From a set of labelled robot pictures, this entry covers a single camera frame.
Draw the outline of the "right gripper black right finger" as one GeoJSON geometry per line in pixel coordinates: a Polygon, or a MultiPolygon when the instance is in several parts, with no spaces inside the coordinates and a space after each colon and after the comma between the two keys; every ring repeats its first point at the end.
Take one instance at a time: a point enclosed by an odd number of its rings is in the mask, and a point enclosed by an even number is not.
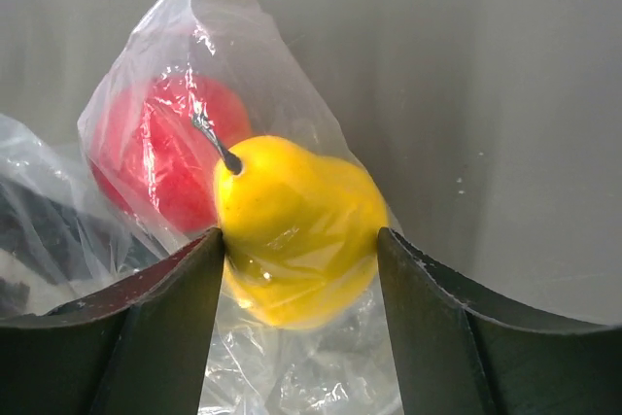
{"type": "Polygon", "coordinates": [[[617,414],[621,328],[496,293],[396,231],[378,265],[407,414],[617,414]]]}

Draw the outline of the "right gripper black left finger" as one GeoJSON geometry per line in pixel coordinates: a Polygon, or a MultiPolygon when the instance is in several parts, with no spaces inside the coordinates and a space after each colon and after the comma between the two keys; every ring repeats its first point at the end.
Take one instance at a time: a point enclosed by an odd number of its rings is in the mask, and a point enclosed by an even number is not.
{"type": "Polygon", "coordinates": [[[2,413],[197,413],[223,269],[212,228],[97,293],[2,321],[2,413]]]}

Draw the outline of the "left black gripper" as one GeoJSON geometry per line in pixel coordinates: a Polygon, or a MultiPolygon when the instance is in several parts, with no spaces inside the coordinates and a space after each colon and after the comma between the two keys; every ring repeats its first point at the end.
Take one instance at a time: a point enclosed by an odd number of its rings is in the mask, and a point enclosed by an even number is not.
{"type": "Polygon", "coordinates": [[[116,223],[1,183],[1,306],[55,308],[157,262],[116,223]]]}

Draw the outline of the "red fake apple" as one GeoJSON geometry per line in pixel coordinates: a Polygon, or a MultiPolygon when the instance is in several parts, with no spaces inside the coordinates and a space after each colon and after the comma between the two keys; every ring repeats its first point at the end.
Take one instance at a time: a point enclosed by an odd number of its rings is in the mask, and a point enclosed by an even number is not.
{"type": "Polygon", "coordinates": [[[219,154],[192,124],[200,105],[230,147],[252,136],[238,95],[205,75],[176,73],[120,92],[94,130],[88,158],[105,195],[128,215],[168,221],[191,234],[217,221],[213,169],[219,154]]]}

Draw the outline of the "yellow fake lemon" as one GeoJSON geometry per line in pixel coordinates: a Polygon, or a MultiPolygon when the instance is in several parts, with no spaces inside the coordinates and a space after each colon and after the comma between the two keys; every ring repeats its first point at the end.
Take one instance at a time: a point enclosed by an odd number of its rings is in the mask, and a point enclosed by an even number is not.
{"type": "Polygon", "coordinates": [[[389,213],[366,170],[274,135],[228,148],[206,115],[191,122],[216,148],[213,193],[225,282],[254,318],[313,329],[353,305],[377,272],[389,213]]]}

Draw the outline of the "clear blue zip top bag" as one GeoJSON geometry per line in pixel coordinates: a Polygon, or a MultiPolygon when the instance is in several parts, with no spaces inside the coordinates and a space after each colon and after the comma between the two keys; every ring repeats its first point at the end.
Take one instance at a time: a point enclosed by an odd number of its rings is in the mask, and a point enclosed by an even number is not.
{"type": "Polygon", "coordinates": [[[257,0],[157,0],[77,121],[1,119],[5,414],[395,414],[394,216],[257,0]]]}

